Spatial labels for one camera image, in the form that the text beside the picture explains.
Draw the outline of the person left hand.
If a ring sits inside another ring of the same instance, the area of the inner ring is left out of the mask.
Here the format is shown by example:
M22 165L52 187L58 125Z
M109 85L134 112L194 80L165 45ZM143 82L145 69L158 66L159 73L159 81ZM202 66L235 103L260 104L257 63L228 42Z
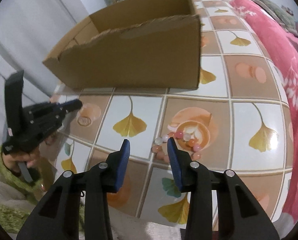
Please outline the person left hand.
M27 168L33 168L38 165L40 162L40 150L39 148L35 148L32 152L26 153L26 152L16 152L5 155L2 154L2 160L5 165L5 167L15 173L20 173L21 170L18 166L18 163L25 162Z

